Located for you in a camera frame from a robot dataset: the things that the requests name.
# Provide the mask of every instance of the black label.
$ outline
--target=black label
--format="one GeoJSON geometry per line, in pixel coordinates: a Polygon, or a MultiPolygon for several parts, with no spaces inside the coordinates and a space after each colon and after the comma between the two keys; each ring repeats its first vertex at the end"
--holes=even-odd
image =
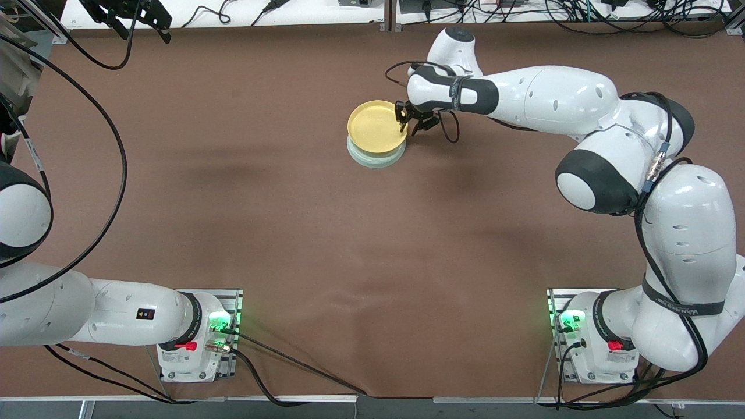
{"type": "Polygon", "coordinates": [[[153,320],[155,317],[155,309],[138,309],[137,320],[153,320]]]}

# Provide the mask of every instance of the brown tabletop surface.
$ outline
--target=brown tabletop surface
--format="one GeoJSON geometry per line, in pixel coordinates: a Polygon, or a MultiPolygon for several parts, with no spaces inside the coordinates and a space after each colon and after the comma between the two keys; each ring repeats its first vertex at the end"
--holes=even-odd
{"type": "MultiPolygon", "coordinates": [[[[349,114],[365,101],[405,99],[383,71],[425,59],[440,29],[188,30],[174,31],[170,45],[138,31],[118,72],[55,46],[51,59],[115,121],[130,164],[116,222],[77,269],[172,288],[243,288],[244,332],[372,396],[535,396],[551,342],[546,288],[636,286],[644,258],[631,218],[579,211],[558,193],[554,169],[575,146],[568,137],[463,114],[456,145],[435,129],[410,139],[384,170],[351,159],[349,114]]],[[[486,73],[578,66],[607,75],[619,93],[656,90],[684,104],[697,125],[685,155],[723,176],[745,222],[739,37],[469,29],[486,73]]],[[[84,36],[100,60],[121,59],[124,41],[84,36]]],[[[50,70],[28,127],[55,209],[54,229],[31,259],[65,265],[110,211],[118,152],[95,109],[50,70]]],[[[25,152],[19,161],[33,173],[25,152]]],[[[738,239],[742,253],[744,229],[738,239]]],[[[702,373],[653,396],[745,400],[744,344],[740,325],[702,373]]],[[[275,394],[348,393],[243,345],[275,394]]],[[[73,346],[156,385],[142,347],[73,346]]],[[[546,396],[555,392],[555,365],[550,372],[546,396]]],[[[0,348],[0,375],[2,397],[129,394],[41,347],[0,348]]],[[[568,396],[589,388],[566,387],[568,396]]],[[[170,391],[259,394],[242,365],[233,379],[170,391]]]]}

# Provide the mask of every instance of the round container with yellow lid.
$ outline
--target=round container with yellow lid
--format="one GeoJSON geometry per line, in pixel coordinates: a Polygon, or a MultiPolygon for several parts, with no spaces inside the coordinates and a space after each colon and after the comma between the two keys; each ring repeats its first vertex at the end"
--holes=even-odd
{"type": "Polygon", "coordinates": [[[408,126],[401,129],[396,107],[387,101],[361,104],[346,123],[346,149],[352,158],[370,168],[394,164],[406,149],[408,126]]]}

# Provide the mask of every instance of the yellow disc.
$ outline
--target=yellow disc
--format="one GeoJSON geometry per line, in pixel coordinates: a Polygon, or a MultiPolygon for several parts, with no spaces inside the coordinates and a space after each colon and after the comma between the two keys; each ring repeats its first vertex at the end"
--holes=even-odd
{"type": "Polygon", "coordinates": [[[396,106],[386,101],[361,104],[346,123],[352,142],[368,153],[387,153],[406,139],[408,126],[401,130],[396,121],[396,106]]]}

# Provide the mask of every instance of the red button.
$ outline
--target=red button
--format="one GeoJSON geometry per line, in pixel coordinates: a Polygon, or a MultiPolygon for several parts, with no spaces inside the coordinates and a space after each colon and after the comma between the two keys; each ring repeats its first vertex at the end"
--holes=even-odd
{"type": "Polygon", "coordinates": [[[175,347],[182,347],[186,350],[197,350],[197,342],[191,341],[186,342],[185,344],[175,344],[175,347]]]}
{"type": "Polygon", "coordinates": [[[608,349],[610,349],[610,350],[622,350],[622,349],[624,349],[624,344],[620,343],[619,341],[610,341],[610,342],[608,342],[608,349]]]}

